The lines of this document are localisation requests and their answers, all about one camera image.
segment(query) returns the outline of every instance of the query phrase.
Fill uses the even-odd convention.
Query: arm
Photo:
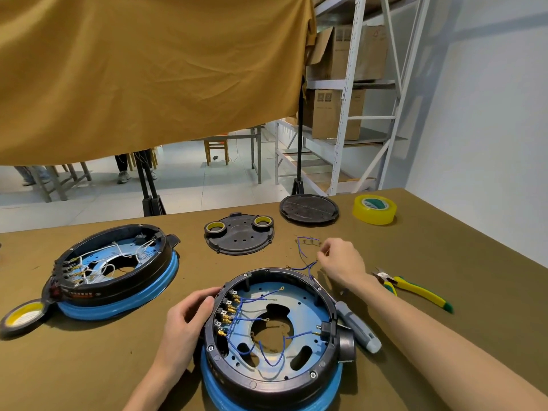
[[[454,411],[548,410],[548,397],[487,352],[387,291],[351,242],[326,240],[318,261],[377,311],[403,353]]]
[[[156,411],[190,364],[200,331],[220,287],[195,291],[168,311],[154,363],[123,411]]]

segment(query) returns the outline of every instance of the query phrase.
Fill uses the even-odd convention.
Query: sneaker
[[[118,184],[119,185],[127,183],[128,180],[129,180],[129,174],[128,174],[127,170],[118,173]]]

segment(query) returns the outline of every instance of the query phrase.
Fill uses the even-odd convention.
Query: blue rubber ring
[[[172,259],[164,273],[159,276],[154,283],[150,284],[147,288],[141,290],[137,294],[134,294],[124,300],[96,307],[75,306],[65,301],[61,301],[57,305],[66,316],[73,319],[106,320],[117,316],[124,311],[141,307],[143,304],[158,297],[162,291],[167,288],[178,269],[179,258],[177,257],[175,251],[173,251]]]
[[[238,404],[230,400],[219,388],[217,381],[213,377],[209,365],[207,363],[206,350],[202,349],[202,356],[200,359],[200,366],[202,368],[202,376],[204,380],[205,389],[211,398],[211,401],[219,411],[250,411],[247,408],[242,408]],[[325,388],[325,391],[314,400],[314,402],[308,404],[306,407],[301,408],[299,411],[325,411],[335,399],[339,385],[341,382],[341,375],[343,374],[343,364],[339,363],[333,379],[329,385]]]

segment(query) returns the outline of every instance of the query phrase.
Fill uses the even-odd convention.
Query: mustard yellow cloth
[[[293,115],[315,36],[311,0],[0,0],[0,164]]]

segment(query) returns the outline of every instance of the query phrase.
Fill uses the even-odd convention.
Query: hand
[[[330,278],[354,292],[359,283],[379,285],[374,276],[367,274],[366,265],[352,242],[326,239],[319,249],[318,261]]]
[[[194,291],[168,311],[164,334],[153,368],[175,384],[188,367],[200,331],[211,315],[215,296],[221,287]]]

